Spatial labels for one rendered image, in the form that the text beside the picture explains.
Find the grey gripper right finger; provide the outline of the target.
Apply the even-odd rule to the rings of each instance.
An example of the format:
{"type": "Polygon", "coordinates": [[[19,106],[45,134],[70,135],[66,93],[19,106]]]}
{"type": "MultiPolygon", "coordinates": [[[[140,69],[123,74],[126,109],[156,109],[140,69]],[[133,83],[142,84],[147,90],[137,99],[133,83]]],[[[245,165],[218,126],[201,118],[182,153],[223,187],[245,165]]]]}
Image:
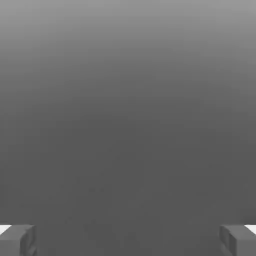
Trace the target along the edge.
{"type": "Polygon", "coordinates": [[[223,256],[256,256],[256,224],[221,225],[219,240],[223,256]]]}

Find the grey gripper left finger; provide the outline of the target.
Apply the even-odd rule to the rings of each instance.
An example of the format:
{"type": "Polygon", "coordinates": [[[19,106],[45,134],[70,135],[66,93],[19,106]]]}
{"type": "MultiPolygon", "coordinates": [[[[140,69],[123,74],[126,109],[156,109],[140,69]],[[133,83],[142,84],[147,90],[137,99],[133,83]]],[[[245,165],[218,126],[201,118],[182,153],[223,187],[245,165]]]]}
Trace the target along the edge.
{"type": "Polygon", "coordinates": [[[37,226],[0,224],[0,256],[38,256],[37,226]]]}

